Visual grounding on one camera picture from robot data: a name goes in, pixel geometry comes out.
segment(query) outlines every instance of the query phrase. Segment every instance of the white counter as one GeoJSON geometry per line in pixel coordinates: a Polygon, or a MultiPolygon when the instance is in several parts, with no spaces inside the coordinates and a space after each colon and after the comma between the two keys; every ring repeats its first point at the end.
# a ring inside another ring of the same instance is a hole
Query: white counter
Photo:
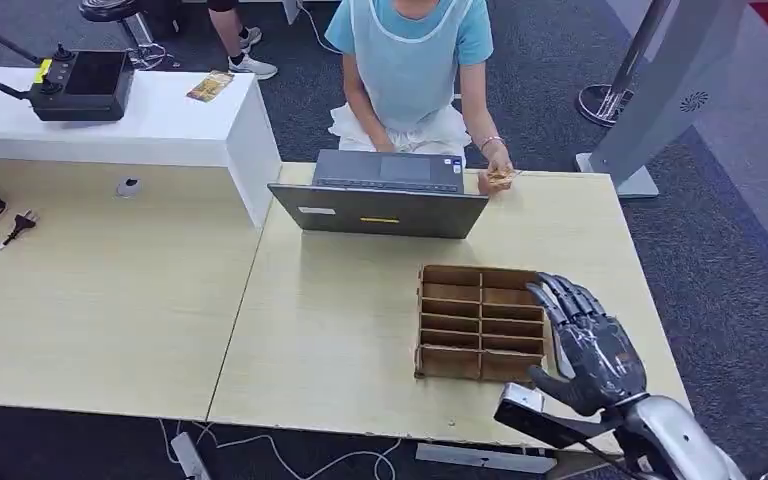
{"type": "MultiPolygon", "coordinates": [[[[0,67],[0,81],[27,90],[35,72],[0,67]]],[[[237,74],[212,102],[186,97],[204,76],[136,72],[118,122],[42,122],[0,92],[0,158],[225,167],[260,226],[281,163],[260,89],[254,75],[237,74]]]]}

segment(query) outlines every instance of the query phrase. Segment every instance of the light blue shirt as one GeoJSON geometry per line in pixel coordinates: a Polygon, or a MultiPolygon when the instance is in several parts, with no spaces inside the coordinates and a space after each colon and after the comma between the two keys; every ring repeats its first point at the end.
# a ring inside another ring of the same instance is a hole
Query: light blue shirt
{"type": "MultiPolygon", "coordinates": [[[[416,39],[430,33],[443,18],[443,14],[454,0],[440,0],[434,10],[424,18],[413,20],[402,16],[392,5],[392,0],[372,0],[376,15],[382,26],[393,34],[416,39]]],[[[325,32],[325,38],[343,53],[354,54],[354,36],[349,12],[349,0],[342,0],[334,18],[325,32]]],[[[458,28],[455,55],[460,65],[475,65],[490,58],[493,53],[493,36],[490,31],[490,16],[486,0],[472,0],[458,28]]]]}

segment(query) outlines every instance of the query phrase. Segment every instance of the hand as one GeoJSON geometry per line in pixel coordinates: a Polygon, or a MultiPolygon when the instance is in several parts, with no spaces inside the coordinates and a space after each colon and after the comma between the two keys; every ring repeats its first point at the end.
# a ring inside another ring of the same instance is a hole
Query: hand
{"type": "Polygon", "coordinates": [[[507,147],[498,142],[487,145],[483,153],[489,165],[486,171],[478,174],[478,191],[482,195],[492,195],[511,188],[516,173],[507,147]]]}
{"type": "Polygon", "coordinates": [[[381,140],[380,142],[373,141],[372,145],[375,146],[376,152],[395,152],[396,147],[390,139],[381,140]]]}
{"type": "Polygon", "coordinates": [[[564,382],[531,366],[528,373],[535,386],[585,417],[646,392],[643,362],[622,325],[605,313],[599,300],[560,275],[538,273],[537,278],[554,298],[537,283],[526,288],[546,309],[575,377],[564,382]]]}

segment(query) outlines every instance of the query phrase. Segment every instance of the stool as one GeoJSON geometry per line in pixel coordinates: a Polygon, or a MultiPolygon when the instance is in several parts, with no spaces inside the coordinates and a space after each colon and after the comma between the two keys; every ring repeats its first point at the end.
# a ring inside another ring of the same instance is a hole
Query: stool
{"type": "Polygon", "coordinates": [[[140,13],[139,0],[81,0],[78,10],[82,17],[91,22],[116,22],[122,27],[131,47],[127,49],[128,56],[135,68],[151,70],[160,65],[166,57],[171,57],[166,53],[166,48],[154,43],[142,13],[140,13]],[[137,40],[127,22],[130,17],[137,19],[137,23],[148,41],[147,44],[140,44],[137,40]]]}

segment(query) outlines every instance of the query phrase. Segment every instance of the yellow label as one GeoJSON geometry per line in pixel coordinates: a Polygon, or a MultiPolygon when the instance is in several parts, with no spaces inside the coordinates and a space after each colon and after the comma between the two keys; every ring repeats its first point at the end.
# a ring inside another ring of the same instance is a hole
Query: yellow label
{"type": "Polygon", "coordinates": [[[46,58],[45,60],[42,61],[42,64],[40,65],[39,70],[37,70],[37,76],[34,77],[34,83],[42,83],[42,79],[48,73],[48,70],[50,68],[51,68],[51,59],[46,58]]]}
{"type": "Polygon", "coordinates": [[[374,218],[374,217],[360,217],[361,222],[377,222],[377,223],[399,223],[398,218],[374,218]]]}

